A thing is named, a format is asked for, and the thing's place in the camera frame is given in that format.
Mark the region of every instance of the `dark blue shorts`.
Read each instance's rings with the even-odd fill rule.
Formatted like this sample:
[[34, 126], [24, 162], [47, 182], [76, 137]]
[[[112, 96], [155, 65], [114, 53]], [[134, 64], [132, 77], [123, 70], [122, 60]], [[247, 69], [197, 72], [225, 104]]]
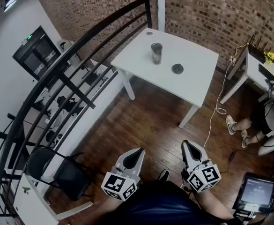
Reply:
[[[139, 188], [128, 200], [109, 214], [104, 224], [167, 224], [218, 225], [222, 221], [211, 218], [189, 199], [186, 192], [169, 181], [156, 181]], [[232, 219], [227, 224], [238, 225]]]
[[250, 121], [255, 131], [261, 131], [264, 135], [271, 132], [265, 117], [265, 106], [257, 105], [250, 114]]

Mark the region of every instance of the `small white table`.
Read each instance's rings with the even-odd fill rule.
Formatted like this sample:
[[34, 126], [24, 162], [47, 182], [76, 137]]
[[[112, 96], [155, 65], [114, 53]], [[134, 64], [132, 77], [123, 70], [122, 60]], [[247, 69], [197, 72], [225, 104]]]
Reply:
[[[153, 43], [163, 45], [162, 62], [152, 61]], [[180, 123], [182, 128], [203, 104], [210, 86], [218, 54], [174, 35], [154, 29], [144, 29], [111, 62], [122, 77], [124, 87], [131, 100], [135, 99], [126, 72], [142, 78], [192, 104], [190, 111]], [[171, 67], [180, 63], [184, 71], [175, 74]]]
[[92, 205], [92, 202], [87, 202], [74, 209], [56, 214], [39, 194], [31, 177], [23, 174], [15, 195], [13, 207], [25, 225], [57, 225], [60, 220]]
[[244, 49], [242, 55], [240, 56], [234, 68], [228, 75], [227, 79], [230, 80], [232, 78], [232, 76], [239, 69], [243, 61], [245, 61], [245, 71], [243, 72], [239, 80], [236, 82], [236, 84], [222, 98], [222, 100], [220, 101], [221, 104], [224, 104], [247, 80], [247, 78], [253, 80], [253, 82], [265, 92], [265, 94], [259, 99], [259, 101], [264, 100], [268, 96], [269, 86], [265, 81], [266, 77], [259, 72], [259, 64], [265, 67], [273, 76], [274, 76], [274, 64], [264, 66], [259, 60], [257, 60], [256, 58], [254, 58], [252, 55], [249, 54], [248, 47], [247, 47]]

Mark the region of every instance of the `black shoe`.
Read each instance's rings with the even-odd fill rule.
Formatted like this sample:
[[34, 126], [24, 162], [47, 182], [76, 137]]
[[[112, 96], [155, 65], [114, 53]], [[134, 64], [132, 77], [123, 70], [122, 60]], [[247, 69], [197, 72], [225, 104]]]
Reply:
[[77, 110], [76, 110], [76, 114], [79, 115], [79, 113], [84, 109], [84, 107], [79, 107]]
[[165, 168], [157, 178], [160, 181], [169, 181], [170, 179], [170, 170]]

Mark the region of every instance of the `white sneaker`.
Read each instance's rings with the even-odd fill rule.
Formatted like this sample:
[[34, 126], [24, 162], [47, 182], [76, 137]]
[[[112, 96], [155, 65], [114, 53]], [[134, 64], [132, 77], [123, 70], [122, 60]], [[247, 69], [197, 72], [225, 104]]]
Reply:
[[242, 136], [242, 148], [247, 148], [248, 145], [245, 143], [246, 138], [249, 137], [247, 131], [242, 130], [241, 136]]
[[226, 125], [227, 125], [227, 128], [229, 130], [229, 134], [230, 135], [234, 135], [235, 132], [231, 129], [232, 126], [235, 124], [236, 122], [233, 120], [233, 118], [230, 116], [230, 115], [227, 115], [226, 116]]

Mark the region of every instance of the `brick wall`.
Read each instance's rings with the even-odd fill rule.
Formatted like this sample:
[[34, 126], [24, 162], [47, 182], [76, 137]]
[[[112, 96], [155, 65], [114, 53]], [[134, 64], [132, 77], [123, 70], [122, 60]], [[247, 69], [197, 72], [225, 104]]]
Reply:
[[165, 31], [217, 52], [222, 68], [254, 32], [274, 52], [274, 0], [166, 0], [166, 7]]
[[[44, 10], [61, 37], [72, 41], [78, 40], [86, 31], [92, 28], [99, 21], [133, 1], [135, 0], [40, 0]], [[150, 5], [153, 27], [156, 28], [157, 2], [152, 0]], [[87, 56], [105, 38], [144, 10], [145, 7], [140, 6], [140, 8], [136, 8], [132, 12], [127, 13], [125, 16], [115, 21], [94, 37], [94, 39], [88, 43], [88, 46], [84, 46], [83, 49], [81, 49], [80, 56]], [[99, 61], [100, 58], [102, 58], [112, 47], [145, 20], [146, 16], [138, 19], [104, 46], [93, 57], [93, 59]], [[129, 43], [130, 40], [124, 43], [112, 56], [110, 56], [105, 64], [112, 61], [112, 59]]]
[[[97, 22], [132, 1], [40, 0], [60, 35], [74, 41]], [[151, 7], [156, 28], [156, 2], [153, 1]], [[89, 50], [138, 11], [130, 13], [101, 32], [83, 50], [83, 55], [88, 54]], [[102, 57], [111, 46], [137, 26], [138, 24], [131, 26], [120, 34], [94, 59]], [[272, 47], [271, 51], [274, 52], [274, 0], [166, 0], [165, 31], [219, 53], [218, 66], [224, 68], [225, 59], [234, 53], [235, 47], [249, 41], [254, 32], [258, 32], [258, 37], [262, 35], [262, 42], [268, 41], [267, 48]]]

